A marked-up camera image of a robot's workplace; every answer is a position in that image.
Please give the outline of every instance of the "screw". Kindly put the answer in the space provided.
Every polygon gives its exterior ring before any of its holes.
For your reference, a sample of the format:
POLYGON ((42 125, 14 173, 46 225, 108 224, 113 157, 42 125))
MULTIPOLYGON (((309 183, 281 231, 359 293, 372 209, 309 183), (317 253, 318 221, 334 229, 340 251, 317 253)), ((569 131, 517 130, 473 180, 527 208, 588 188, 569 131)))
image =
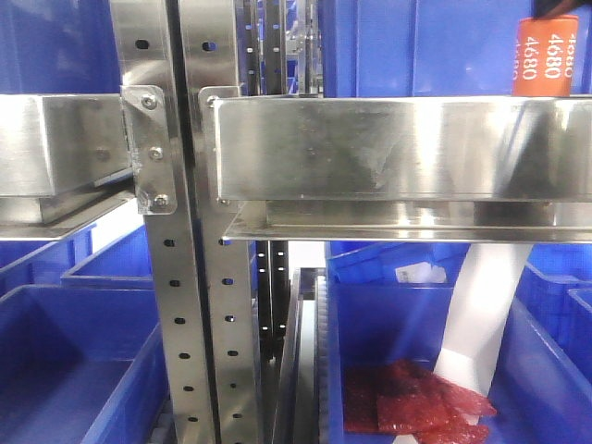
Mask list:
POLYGON ((156 197, 154 197, 154 205, 160 206, 161 208, 163 206, 167 206, 168 196, 166 194, 158 194, 156 197))
POLYGON ((109 158, 111 157, 111 153, 109 152, 108 148, 104 148, 103 146, 100 146, 96 149, 96 158, 106 162, 107 160, 109 160, 109 158))
POLYGON ((219 97, 218 97, 217 95, 210 95, 210 96, 207 98, 207 100, 206 100, 206 102, 207 102, 207 105, 208 105, 210 108, 213 108, 213 107, 214 107, 214 102, 216 101, 216 99, 219 99, 219 97))
POLYGON ((160 146, 153 146, 148 152, 148 155, 152 160, 162 160, 165 156, 163 154, 163 149, 160 146))
POLYGON ((142 97, 142 106, 146 109, 156 109, 158 102, 156 97, 152 94, 145 94, 142 97))

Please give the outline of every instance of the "perforated metal upright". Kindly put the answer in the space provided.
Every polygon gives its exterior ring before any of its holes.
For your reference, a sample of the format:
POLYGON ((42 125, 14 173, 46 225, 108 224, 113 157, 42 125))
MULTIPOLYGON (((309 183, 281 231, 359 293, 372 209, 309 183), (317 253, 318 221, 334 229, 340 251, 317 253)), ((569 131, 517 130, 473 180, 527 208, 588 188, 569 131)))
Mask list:
MULTIPOLYGON (((249 242, 222 240, 238 207, 216 198, 216 157, 202 131, 203 111, 209 113, 212 98, 239 94, 235 7, 234 0, 111 0, 136 193, 147 215, 171 398, 183 444, 263 442, 251 273, 255 250, 249 242), (164 98, 142 85, 160 88, 164 98), (146 122, 162 105, 169 144, 149 146, 146 122), (158 187, 167 185, 167 164, 174 187, 163 193, 158 187)), ((253 8, 256 2, 244 2, 240 11, 247 27, 241 30, 247 31, 244 40, 251 42, 241 63, 258 65, 253 8)), ((247 83, 258 93, 256 71, 242 70, 254 77, 247 83)))

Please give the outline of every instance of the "hole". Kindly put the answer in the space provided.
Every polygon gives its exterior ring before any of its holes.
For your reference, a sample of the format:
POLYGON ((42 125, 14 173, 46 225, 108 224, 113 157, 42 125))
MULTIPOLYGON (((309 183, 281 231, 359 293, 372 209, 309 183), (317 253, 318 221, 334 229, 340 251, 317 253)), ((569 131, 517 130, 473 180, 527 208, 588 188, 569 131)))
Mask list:
POLYGON ((144 39, 136 40, 136 48, 138 49, 148 49, 150 47, 150 42, 144 39))
POLYGON ((209 53, 217 49, 217 44, 215 42, 203 42, 202 49, 209 53))

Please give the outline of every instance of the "orange tag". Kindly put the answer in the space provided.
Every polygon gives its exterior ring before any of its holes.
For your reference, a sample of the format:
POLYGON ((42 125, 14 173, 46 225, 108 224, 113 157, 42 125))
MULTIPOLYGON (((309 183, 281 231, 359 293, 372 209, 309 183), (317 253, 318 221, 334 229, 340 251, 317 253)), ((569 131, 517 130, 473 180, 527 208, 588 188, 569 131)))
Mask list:
POLYGON ((559 16, 551 20, 520 20, 513 95, 570 95, 577 25, 577 16, 559 16))

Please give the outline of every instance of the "blue storage crate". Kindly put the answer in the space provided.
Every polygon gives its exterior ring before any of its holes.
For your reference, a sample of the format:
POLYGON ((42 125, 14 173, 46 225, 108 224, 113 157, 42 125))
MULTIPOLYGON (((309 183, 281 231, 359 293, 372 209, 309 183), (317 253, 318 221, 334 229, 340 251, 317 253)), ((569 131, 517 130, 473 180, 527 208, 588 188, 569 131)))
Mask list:
POLYGON ((592 290, 569 290, 568 331, 565 352, 592 381, 592 290))
MULTIPOLYGON (((531 0, 326 0, 327 97, 508 94, 531 0)), ((590 10, 579 8, 573 93, 590 93, 590 10)))
POLYGON ((59 284, 62 274, 93 252, 88 227, 58 242, 0 241, 0 295, 27 284, 59 284))
POLYGON ((358 240, 333 240, 327 242, 327 257, 338 256, 340 254, 360 250, 364 247, 375 245, 376 242, 358 241, 358 240))
POLYGON ((0 2, 0 60, 2 94, 119 93, 105 0, 0 2))
POLYGON ((64 285, 99 289, 150 290, 150 250, 144 226, 87 257, 62 276, 64 285))
POLYGON ((533 248, 516 297, 561 347, 569 338, 568 290, 592 287, 592 245, 541 244, 533 248))
MULTIPOLYGON (((329 253, 339 251, 345 243, 331 242, 329 253)), ((327 258, 331 280, 344 284, 414 282, 410 275, 420 264, 428 264, 426 269, 435 266, 444 270, 444 275, 439 270, 428 281, 454 283, 469 249, 467 243, 378 242, 366 246, 365 242, 359 243, 362 248, 327 258)))
MULTIPOLYGON (((451 288, 329 283, 331 444, 392 443, 391 436, 343 431, 341 372, 400 358, 433 368, 451 294, 451 288)), ((490 429, 487 444, 592 442, 592 386, 519 301, 508 317, 489 398, 499 414, 481 419, 490 429)))
POLYGON ((0 442, 144 444, 167 394, 154 293, 25 286, 0 300, 0 442))

